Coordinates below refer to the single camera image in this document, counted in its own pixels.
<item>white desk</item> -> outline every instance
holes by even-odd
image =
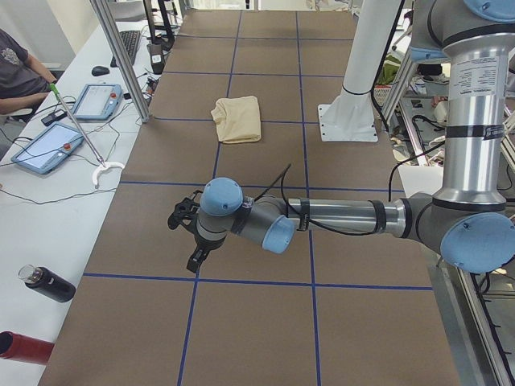
[[[145,24],[119,23],[118,26],[120,30],[141,30]],[[57,83],[61,95],[77,98],[85,84],[103,82],[121,84],[123,91],[127,92],[117,68],[111,68],[111,73],[106,76],[91,75],[91,69],[96,65],[108,67],[111,57],[104,33],[98,27]],[[150,70],[151,66],[146,52],[146,40],[142,38],[134,64],[136,76],[146,72],[145,68]],[[138,80],[144,85],[146,76]],[[55,103],[56,99],[51,94],[41,109]],[[126,103],[121,102],[117,112]],[[45,115],[47,113],[31,121],[22,135],[33,138],[40,133],[45,128],[40,119]],[[71,123],[69,118],[62,122]],[[113,121],[112,125],[121,136],[109,160],[127,161],[140,122],[133,105]],[[88,123],[83,127],[90,131],[99,125]],[[106,157],[116,134],[106,126],[89,137]],[[17,151],[19,147],[12,146],[0,164],[9,163],[10,157]],[[85,143],[75,154],[97,163]],[[78,157],[69,158],[46,176],[33,175],[20,166],[9,165],[0,167],[0,183],[3,189],[15,195],[46,201],[94,191],[91,180],[94,169],[95,166]],[[101,174],[100,189],[116,187],[119,179],[119,169]],[[54,302],[26,288],[17,278],[18,271],[25,264],[42,265],[78,285],[112,198],[113,193],[98,193],[60,203],[35,205],[0,192],[0,331],[13,331],[50,342],[56,341],[71,302]],[[43,370],[44,366],[36,364],[0,360],[0,385],[36,385]]]

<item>bottle cap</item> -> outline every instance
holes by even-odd
[[[27,284],[34,284],[41,278],[42,271],[33,265],[27,264],[23,266],[18,272],[18,278],[25,281]]]

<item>screen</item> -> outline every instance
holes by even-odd
[[[47,131],[41,138],[33,141],[25,148],[19,156],[19,161],[42,168],[65,143],[70,143],[74,138],[80,136],[75,130],[71,130],[61,125],[55,125]]]
[[[79,107],[73,114],[76,116],[102,115],[112,92],[112,86],[104,86],[102,84],[88,86],[85,94],[80,99]]]

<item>folded cloth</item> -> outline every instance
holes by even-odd
[[[211,115],[220,142],[256,142],[261,139],[261,119],[255,96],[220,98]]]

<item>black water bottle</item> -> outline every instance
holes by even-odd
[[[25,265],[19,270],[18,277],[25,281],[28,288],[61,303],[72,299],[75,294],[75,286],[72,283],[45,267]]]

